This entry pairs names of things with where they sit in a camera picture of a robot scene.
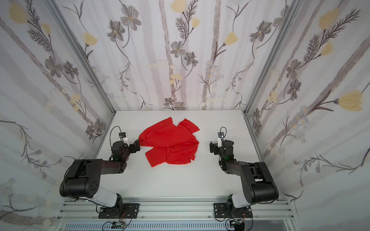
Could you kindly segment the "red t-shirt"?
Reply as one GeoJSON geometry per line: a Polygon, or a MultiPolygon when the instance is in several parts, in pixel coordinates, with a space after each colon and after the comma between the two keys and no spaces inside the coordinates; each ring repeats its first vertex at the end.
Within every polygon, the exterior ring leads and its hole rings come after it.
{"type": "Polygon", "coordinates": [[[186,165],[196,158],[199,141],[194,136],[199,128],[184,119],[174,125],[169,117],[145,129],[139,136],[141,146],[150,147],[145,156],[151,167],[163,163],[186,165]]]}

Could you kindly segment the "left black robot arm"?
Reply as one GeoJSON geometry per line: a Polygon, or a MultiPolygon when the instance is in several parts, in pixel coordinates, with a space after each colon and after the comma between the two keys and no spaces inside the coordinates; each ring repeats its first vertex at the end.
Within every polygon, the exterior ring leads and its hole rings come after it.
{"type": "Polygon", "coordinates": [[[112,144],[110,160],[75,160],[66,171],[60,185],[62,197],[84,199],[105,208],[123,208],[121,196],[100,185],[102,175],[121,174],[127,167],[130,154],[140,151],[140,141],[132,144],[117,141],[112,144]]]}

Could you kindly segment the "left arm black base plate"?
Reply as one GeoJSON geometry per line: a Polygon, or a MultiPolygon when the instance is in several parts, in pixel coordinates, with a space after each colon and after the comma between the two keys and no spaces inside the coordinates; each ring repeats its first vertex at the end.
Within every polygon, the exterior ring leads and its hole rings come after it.
{"type": "Polygon", "coordinates": [[[136,219],[139,212],[139,203],[123,204],[119,208],[102,207],[99,211],[99,219],[136,219]]]}

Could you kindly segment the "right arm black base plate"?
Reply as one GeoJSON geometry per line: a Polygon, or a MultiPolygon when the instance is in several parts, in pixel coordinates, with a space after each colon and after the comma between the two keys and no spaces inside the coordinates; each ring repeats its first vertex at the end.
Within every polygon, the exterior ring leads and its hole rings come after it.
{"type": "Polygon", "coordinates": [[[215,218],[253,218],[250,206],[235,208],[232,204],[213,203],[215,218]]]}

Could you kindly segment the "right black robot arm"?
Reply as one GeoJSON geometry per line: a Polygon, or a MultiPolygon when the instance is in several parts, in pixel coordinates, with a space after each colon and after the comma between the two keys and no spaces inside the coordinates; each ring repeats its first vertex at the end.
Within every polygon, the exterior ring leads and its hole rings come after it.
{"type": "Polygon", "coordinates": [[[219,156],[219,166],[229,175],[239,176],[242,190],[228,198],[229,209],[258,203],[272,203],[279,198],[278,188],[265,162],[242,162],[234,158],[233,141],[210,142],[210,152],[219,156]]]}

